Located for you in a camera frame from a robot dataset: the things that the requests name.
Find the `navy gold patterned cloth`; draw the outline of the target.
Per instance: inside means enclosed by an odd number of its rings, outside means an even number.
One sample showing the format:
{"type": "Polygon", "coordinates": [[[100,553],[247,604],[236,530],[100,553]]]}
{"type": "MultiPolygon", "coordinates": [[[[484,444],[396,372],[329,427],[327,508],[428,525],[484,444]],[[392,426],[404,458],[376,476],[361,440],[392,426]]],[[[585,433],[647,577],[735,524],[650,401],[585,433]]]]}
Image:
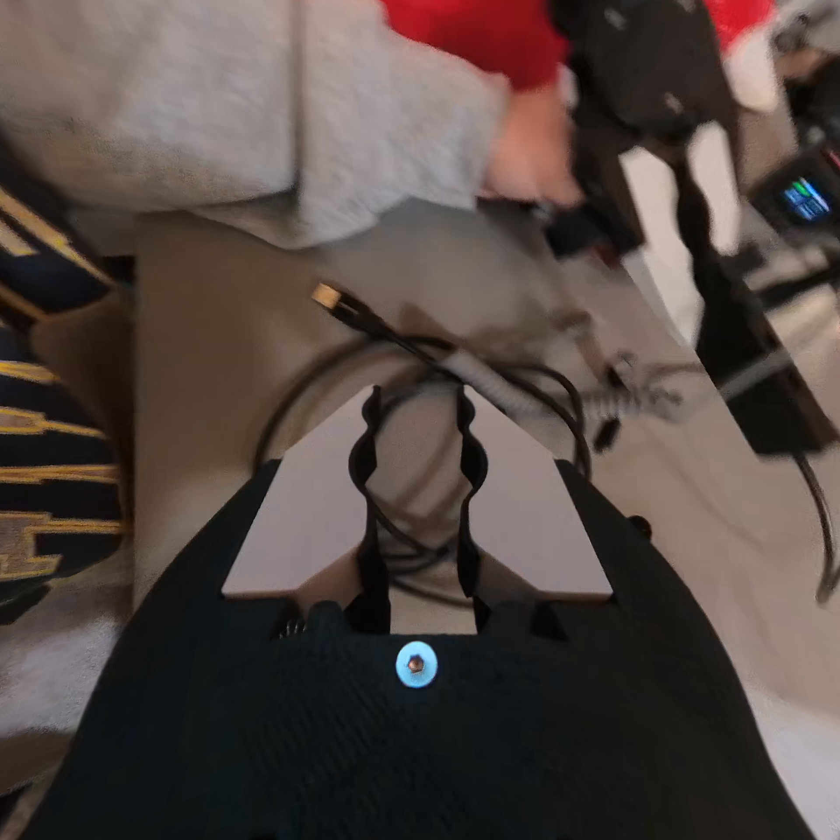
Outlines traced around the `navy gold patterned cloth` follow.
{"type": "Polygon", "coordinates": [[[67,222],[64,200],[1,149],[1,623],[42,602],[55,580],[113,556],[123,541],[119,468],[102,426],[29,334],[115,286],[67,222]]]}

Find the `person's left hand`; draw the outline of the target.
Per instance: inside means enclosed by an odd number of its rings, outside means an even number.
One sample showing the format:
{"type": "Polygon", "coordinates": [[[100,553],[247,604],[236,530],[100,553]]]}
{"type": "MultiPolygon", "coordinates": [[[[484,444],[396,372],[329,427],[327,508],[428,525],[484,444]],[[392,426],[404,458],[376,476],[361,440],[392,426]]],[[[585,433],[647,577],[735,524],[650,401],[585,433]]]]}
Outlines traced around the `person's left hand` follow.
{"type": "Polygon", "coordinates": [[[557,207],[583,203],[572,172],[571,119],[558,80],[511,94],[480,196],[557,207]]]}

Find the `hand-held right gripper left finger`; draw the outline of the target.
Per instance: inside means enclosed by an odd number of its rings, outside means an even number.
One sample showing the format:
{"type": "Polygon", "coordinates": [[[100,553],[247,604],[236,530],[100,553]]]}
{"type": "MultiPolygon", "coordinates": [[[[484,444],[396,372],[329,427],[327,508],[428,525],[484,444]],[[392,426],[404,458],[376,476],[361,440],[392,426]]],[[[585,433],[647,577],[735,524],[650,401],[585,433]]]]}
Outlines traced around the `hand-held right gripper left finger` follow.
{"type": "Polygon", "coordinates": [[[367,487],[381,425],[382,390],[370,385],[288,449],[227,575],[227,599],[287,599],[301,618],[336,602],[355,629],[390,631],[389,573],[367,487]]]}

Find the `black usb cable gold plug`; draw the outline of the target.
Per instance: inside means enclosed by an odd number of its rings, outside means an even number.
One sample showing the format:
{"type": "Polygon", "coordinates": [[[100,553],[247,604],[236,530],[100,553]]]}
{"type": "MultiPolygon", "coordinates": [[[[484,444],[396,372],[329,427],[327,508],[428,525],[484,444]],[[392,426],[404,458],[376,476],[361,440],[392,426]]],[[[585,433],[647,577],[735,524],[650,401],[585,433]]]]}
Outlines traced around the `black usb cable gold plug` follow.
{"type": "MultiPolygon", "coordinates": [[[[453,396],[456,422],[456,397],[462,386],[469,385],[552,453],[570,493],[568,482],[574,474],[583,478],[585,489],[590,488],[592,453],[584,435],[584,403],[563,375],[538,364],[491,364],[453,341],[435,336],[400,334],[358,298],[324,283],[316,287],[312,298],[335,319],[362,334],[363,339],[345,344],[333,354],[324,356],[291,387],[259,438],[255,472],[263,466],[277,469],[282,456],[294,445],[288,447],[279,459],[267,460],[268,449],[278,427],[310,385],[351,359],[390,345],[412,355],[422,365],[423,372],[401,387],[384,391],[379,386],[382,420],[375,437],[376,471],[380,466],[377,445],[381,442],[383,429],[397,409],[421,391],[437,388],[453,396]]],[[[455,531],[439,544],[427,544],[396,525],[393,515],[385,510],[384,502],[369,488],[370,481],[371,478],[367,487],[377,514],[381,551],[389,575],[389,593],[397,589],[427,601],[471,609],[460,588],[456,564],[459,511],[466,495],[464,478],[465,494],[459,503],[455,531]]]]}

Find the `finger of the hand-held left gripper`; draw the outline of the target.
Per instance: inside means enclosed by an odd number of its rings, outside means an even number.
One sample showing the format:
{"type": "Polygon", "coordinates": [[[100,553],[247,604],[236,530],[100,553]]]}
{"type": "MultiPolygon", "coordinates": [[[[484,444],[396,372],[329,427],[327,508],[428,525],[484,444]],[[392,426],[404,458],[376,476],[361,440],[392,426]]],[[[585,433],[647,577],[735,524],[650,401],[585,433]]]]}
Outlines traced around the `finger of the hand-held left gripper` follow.
{"type": "Polygon", "coordinates": [[[623,155],[623,174],[642,232],[642,245],[623,266],[673,338],[696,344],[704,305],[694,261],[677,224],[677,183],[671,168],[636,147],[623,155]]]}
{"type": "Polygon", "coordinates": [[[781,246],[772,227],[741,195],[729,137],[719,124],[696,130],[696,184],[707,202],[710,242],[718,256],[734,257],[751,245],[767,255],[781,246]]]}

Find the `small black screen device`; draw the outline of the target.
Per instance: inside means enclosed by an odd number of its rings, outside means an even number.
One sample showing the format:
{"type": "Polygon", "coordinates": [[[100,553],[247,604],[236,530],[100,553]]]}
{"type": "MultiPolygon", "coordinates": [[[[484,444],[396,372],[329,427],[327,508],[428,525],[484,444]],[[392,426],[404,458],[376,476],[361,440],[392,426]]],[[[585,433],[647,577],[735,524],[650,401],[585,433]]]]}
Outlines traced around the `small black screen device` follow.
{"type": "Polygon", "coordinates": [[[783,238],[839,233],[839,156],[830,144],[801,151],[767,175],[749,203],[783,238]]]}

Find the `person's left forearm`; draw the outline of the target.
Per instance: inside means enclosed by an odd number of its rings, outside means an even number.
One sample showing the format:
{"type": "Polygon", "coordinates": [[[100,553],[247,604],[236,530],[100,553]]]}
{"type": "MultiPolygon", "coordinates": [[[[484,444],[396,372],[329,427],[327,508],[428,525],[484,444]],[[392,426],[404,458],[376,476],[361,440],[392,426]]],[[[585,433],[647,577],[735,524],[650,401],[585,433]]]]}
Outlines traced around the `person's left forearm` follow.
{"type": "Polygon", "coordinates": [[[379,2],[2,2],[2,130],[78,205],[285,249],[471,210],[511,94],[379,2]]]}

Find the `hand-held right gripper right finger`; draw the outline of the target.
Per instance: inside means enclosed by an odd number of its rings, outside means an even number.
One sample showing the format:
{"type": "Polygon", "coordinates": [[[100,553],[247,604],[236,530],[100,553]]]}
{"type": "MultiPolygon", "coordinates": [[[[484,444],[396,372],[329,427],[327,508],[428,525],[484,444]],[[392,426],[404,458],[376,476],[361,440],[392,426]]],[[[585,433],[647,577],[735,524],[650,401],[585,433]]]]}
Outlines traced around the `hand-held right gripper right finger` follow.
{"type": "Polygon", "coordinates": [[[476,631],[513,604],[534,619],[557,604],[602,605],[613,588],[552,453],[473,387],[456,397],[458,583],[476,631]]]}

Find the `red plastic bin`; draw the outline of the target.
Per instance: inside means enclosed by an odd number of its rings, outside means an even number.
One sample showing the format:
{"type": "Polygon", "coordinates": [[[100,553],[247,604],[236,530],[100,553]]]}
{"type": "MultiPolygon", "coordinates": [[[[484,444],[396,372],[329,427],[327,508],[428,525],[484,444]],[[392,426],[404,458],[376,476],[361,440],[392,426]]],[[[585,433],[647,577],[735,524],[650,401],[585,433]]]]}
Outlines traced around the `red plastic bin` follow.
{"type": "MultiPolygon", "coordinates": [[[[506,77],[517,90],[548,84],[570,54],[568,41],[538,1],[384,1],[399,35],[506,77]]],[[[762,111],[776,99],[770,45],[772,1],[708,1],[722,64],[735,99],[762,111]]]]}

